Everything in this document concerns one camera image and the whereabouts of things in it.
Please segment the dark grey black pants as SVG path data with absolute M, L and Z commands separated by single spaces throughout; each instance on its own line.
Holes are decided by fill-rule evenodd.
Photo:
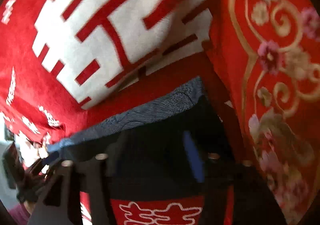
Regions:
M 63 159 L 108 155 L 103 189 L 112 199 L 152 201 L 203 195 L 184 149 L 184 132 L 226 135 L 199 77 L 165 96 L 48 147 Z

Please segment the red wedding sofa cover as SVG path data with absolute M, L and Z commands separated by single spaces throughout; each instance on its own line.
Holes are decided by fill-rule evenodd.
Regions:
M 199 74 L 217 110 L 239 47 L 223 0 L 6 0 L 1 113 L 35 141 L 61 142 Z

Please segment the red floral embroidered cushion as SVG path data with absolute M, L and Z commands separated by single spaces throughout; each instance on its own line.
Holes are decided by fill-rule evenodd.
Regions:
M 208 56 L 287 224 L 319 194 L 319 2 L 207 0 Z

